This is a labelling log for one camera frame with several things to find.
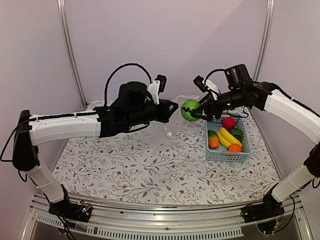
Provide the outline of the green watermelon toy ball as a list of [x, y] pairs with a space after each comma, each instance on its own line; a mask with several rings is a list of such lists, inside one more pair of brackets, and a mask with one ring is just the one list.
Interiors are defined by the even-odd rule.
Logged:
[[187, 100], [181, 106], [181, 110], [180, 110], [181, 116], [188, 122], [197, 121], [199, 118], [192, 116], [191, 112], [196, 110], [200, 106], [201, 104], [194, 99]]

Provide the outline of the clear zip top bag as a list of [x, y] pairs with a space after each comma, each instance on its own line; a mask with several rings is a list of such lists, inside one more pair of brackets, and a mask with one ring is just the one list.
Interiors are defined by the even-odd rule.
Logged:
[[153, 121], [148, 130], [148, 139], [152, 145], [165, 144], [174, 139], [173, 135], [184, 125], [190, 123], [181, 115], [181, 106], [187, 100], [200, 100], [199, 95], [178, 95], [171, 101], [178, 104], [178, 109], [170, 117], [168, 123]]

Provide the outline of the red apple toy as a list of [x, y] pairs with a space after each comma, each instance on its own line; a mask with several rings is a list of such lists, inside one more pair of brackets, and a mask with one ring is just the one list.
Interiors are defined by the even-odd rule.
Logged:
[[222, 127], [229, 131], [237, 126], [236, 120], [233, 117], [226, 117], [222, 120]]

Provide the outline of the green orange carrot toy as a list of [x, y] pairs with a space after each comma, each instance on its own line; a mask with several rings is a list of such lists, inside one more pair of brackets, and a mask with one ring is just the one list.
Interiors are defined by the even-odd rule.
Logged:
[[217, 149], [220, 146], [220, 141], [217, 133], [214, 130], [208, 130], [208, 147], [212, 150]]

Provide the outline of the dark green pepper toy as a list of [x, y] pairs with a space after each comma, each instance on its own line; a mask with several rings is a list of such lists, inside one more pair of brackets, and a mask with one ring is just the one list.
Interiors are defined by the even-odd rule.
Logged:
[[239, 128], [231, 128], [229, 130], [230, 134], [233, 135], [238, 141], [242, 142], [244, 133], [241, 129]]

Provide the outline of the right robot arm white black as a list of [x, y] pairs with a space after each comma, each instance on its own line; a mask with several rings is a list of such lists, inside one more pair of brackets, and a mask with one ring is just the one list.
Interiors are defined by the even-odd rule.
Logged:
[[303, 165], [292, 171], [276, 184], [263, 198], [258, 213], [269, 218], [278, 210], [278, 203], [302, 189], [320, 176], [320, 116], [309, 107], [285, 93], [278, 85], [270, 82], [253, 81], [244, 64], [223, 69], [228, 82], [228, 92], [219, 94], [215, 84], [208, 78], [197, 76], [194, 84], [207, 95], [196, 108], [181, 109], [196, 119], [212, 121], [219, 119], [224, 111], [238, 107], [256, 107], [273, 114], [305, 134], [314, 148]]

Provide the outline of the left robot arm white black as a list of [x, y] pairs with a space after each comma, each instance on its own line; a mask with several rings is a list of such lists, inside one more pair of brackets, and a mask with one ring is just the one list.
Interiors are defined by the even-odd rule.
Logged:
[[159, 98], [159, 81], [150, 86], [131, 81], [122, 84], [118, 97], [110, 106], [56, 115], [20, 113], [14, 132], [12, 164], [26, 173], [63, 216], [74, 213], [74, 205], [49, 169], [40, 163], [38, 146], [47, 142], [80, 137], [113, 137], [132, 132], [132, 127], [146, 128], [150, 122], [168, 123], [178, 104]]

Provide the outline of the light blue plastic basket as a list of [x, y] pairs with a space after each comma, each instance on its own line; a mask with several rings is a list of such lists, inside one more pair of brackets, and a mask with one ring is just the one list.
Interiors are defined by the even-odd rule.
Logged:
[[208, 130], [213, 130], [216, 133], [220, 130], [222, 126], [222, 120], [227, 118], [225, 116], [222, 119], [214, 119], [213, 121], [207, 121], [205, 124], [206, 130], [206, 146], [205, 146], [205, 155], [208, 161], [223, 161], [223, 162], [245, 162], [251, 153], [251, 147], [249, 144], [249, 138], [247, 132], [245, 130], [244, 120], [240, 118], [239, 115], [231, 116], [236, 121], [236, 127], [243, 132], [243, 140], [242, 140], [242, 152], [229, 152], [228, 148], [224, 147], [219, 142], [219, 147], [217, 149], [210, 149], [208, 146]]

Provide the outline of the orange toy fruit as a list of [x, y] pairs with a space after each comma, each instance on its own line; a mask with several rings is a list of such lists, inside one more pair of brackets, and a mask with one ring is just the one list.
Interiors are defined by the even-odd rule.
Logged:
[[241, 153], [243, 151], [243, 149], [239, 144], [233, 143], [228, 147], [227, 151], [228, 152]]

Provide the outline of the floral patterned table mat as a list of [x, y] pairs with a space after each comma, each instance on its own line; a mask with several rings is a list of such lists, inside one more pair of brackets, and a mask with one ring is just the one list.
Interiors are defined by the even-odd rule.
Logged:
[[206, 159], [206, 124], [184, 125], [152, 145], [147, 128], [103, 139], [70, 139], [53, 170], [70, 193], [135, 203], [216, 205], [258, 201], [279, 180], [251, 116], [243, 119], [250, 155], [243, 163]]

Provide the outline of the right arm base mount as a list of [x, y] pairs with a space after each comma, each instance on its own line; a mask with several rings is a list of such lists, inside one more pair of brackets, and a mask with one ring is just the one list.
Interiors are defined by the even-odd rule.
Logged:
[[282, 222], [285, 213], [281, 202], [263, 200], [259, 204], [248, 204], [241, 209], [240, 215], [245, 223], [256, 222], [257, 229], [264, 235], [273, 235]]

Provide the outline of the front aluminium rail frame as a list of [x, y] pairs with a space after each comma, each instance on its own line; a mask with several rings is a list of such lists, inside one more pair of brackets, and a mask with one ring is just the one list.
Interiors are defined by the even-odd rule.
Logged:
[[89, 222], [76, 222], [71, 234], [48, 212], [49, 204], [35, 193], [27, 211], [23, 240], [313, 240], [298, 195], [283, 202], [285, 210], [275, 233], [259, 230], [271, 218], [245, 222], [243, 202], [218, 205], [164, 205], [108, 200], [70, 194], [73, 202], [92, 205]]

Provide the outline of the aluminium frame post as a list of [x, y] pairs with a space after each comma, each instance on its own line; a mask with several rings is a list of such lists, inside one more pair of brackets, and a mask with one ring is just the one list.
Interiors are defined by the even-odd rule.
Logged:
[[88, 103], [87, 103], [83, 85], [80, 79], [80, 74], [79, 74], [79, 70], [78, 70], [78, 66], [77, 66], [77, 62], [76, 62], [76, 58], [73, 50], [73, 45], [72, 45], [72, 40], [71, 40], [71, 35], [70, 35], [70, 30], [68, 25], [66, 4], [64, 0], [57, 0], [56, 2], [57, 2], [57, 10], [58, 10], [59, 20], [60, 20], [60, 25], [62, 30], [62, 37], [64, 40], [66, 54], [67, 54], [68, 62], [70, 65], [73, 81], [74, 81], [75, 88], [79, 96], [80, 102], [84, 107], [86, 107]]
[[257, 82], [260, 77], [260, 73], [263, 67], [264, 58], [266, 55], [268, 41], [272, 28], [273, 14], [274, 14], [275, 1], [268, 0], [266, 5], [265, 19], [262, 31], [261, 43], [258, 51], [257, 62], [255, 65], [253, 80]]

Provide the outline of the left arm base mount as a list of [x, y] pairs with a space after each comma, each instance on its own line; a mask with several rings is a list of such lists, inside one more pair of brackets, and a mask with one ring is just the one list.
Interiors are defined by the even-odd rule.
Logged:
[[57, 203], [49, 202], [48, 212], [52, 215], [56, 215], [60, 218], [67, 220], [74, 220], [78, 222], [88, 223], [92, 214], [92, 205], [90, 203], [84, 203], [80, 201], [78, 203], [72, 203], [67, 199], [63, 199]]

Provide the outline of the left aluminium frame post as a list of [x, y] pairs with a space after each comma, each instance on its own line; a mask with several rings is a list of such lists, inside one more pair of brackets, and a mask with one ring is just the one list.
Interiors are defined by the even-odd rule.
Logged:
[[66, 4], [64, 0], [57, 0], [56, 2], [57, 2], [57, 10], [58, 10], [59, 20], [60, 20], [60, 25], [62, 30], [62, 37], [64, 40], [66, 54], [67, 54], [68, 62], [70, 65], [73, 81], [74, 81], [75, 88], [79, 96], [80, 102], [84, 107], [86, 107], [88, 103], [87, 103], [83, 85], [80, 79], [80, 74], [79, 74], [79, 70], [78, 70], [78, 66], [77, 66], [77, 62], [76, 62], [76, 58], [73, 50], [73, 45], [72, 45], [72, 40], [71, 40], [71, 35], [70, 35], [70, 30], [68, 25]]

